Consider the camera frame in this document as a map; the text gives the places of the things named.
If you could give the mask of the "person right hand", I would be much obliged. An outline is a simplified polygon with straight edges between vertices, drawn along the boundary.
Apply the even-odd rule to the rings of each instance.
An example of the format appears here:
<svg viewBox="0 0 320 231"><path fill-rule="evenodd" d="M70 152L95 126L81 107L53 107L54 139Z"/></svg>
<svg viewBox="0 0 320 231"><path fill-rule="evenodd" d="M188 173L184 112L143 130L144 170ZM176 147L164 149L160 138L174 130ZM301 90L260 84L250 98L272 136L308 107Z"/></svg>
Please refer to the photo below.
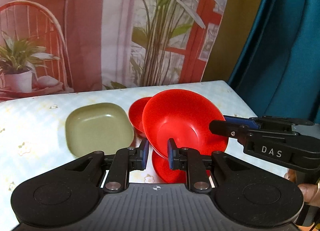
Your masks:
<svg viewBox="0 0 320 231"><path fill-rule="evenodd" d="M296 182L296 172L292 169L288 169L287 173L284 175L284 178L297 184ZM304 202L314 206L320 207L320 198L319 198L319 184L299 184L298 187L303 194Z"/></svg>

